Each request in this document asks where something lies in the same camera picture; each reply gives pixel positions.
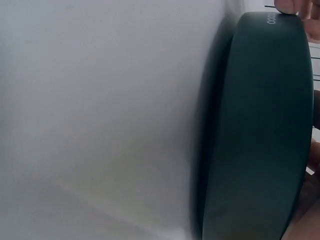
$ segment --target dark green case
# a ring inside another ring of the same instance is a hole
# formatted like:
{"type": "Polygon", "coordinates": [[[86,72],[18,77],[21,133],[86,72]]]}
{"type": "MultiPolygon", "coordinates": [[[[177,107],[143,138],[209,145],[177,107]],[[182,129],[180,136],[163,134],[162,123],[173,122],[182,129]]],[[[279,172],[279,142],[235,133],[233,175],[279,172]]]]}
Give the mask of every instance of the dark green case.
{"type": "Polygon", "coordinates": [[[224,74],[205,75],[219,81],[211,85],[219,90],[210,90],[218,99],[206,98],[215,101],[205,105],[215,114],[203,113],[201,128],[202,238],[280,240],[312,135],[313,75],[303,23],[294,15],[246,13],[225,54],[224,74]]]}

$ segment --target white surface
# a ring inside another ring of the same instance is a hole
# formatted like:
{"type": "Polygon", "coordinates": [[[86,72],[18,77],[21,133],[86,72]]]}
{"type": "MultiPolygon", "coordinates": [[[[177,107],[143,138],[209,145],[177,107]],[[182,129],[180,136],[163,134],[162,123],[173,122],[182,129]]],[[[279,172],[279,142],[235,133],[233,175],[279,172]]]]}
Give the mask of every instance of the white surface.
{"type": "Polygon", "coordinates": [[[0,1],[1,239],[190,239],[206,54],[261,3],[0,1]]]}

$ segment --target skin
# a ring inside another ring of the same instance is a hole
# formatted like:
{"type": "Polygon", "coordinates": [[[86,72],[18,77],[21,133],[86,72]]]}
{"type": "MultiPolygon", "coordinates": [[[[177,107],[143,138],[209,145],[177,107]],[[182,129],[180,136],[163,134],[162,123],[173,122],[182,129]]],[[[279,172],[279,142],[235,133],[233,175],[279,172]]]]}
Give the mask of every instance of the skin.
{"type": "MultiPolygon", "coordinates": [[[[320,43],[320,0],[274,0],[284,14],[297,14],[309,42],[320,43]]],[[[314,126],[320,129],[320,91],[314,92],[314,126]]],[[[320,142],[311,140],[308,167],[295,214],[282,240],[320,240],[320,142]]]]}

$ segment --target round case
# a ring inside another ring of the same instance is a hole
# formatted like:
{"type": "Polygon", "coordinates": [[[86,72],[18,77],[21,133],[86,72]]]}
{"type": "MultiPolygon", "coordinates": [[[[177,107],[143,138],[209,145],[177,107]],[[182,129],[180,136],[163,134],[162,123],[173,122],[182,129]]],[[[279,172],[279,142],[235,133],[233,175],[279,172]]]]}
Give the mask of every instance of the round case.
{"type": "Polygon", "coordinates": [[[246,13],[221,62],[219,73],[204,75],[211,84],[201,114],[196,222],[204,240],[280,240],[312,135],[303,23],[295,15],[246,13]]]}

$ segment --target white logo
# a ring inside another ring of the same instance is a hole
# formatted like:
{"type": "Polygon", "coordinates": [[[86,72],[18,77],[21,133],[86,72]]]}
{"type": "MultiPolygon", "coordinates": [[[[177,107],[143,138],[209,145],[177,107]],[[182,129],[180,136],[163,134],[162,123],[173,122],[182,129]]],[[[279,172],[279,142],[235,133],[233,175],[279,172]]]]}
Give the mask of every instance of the white logo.
{"type": "Polygon", "coordinates": [[[268,18],[266,21],[268,24],[276,24],[276,14],[275,13],[268,13],[268,18]]]}

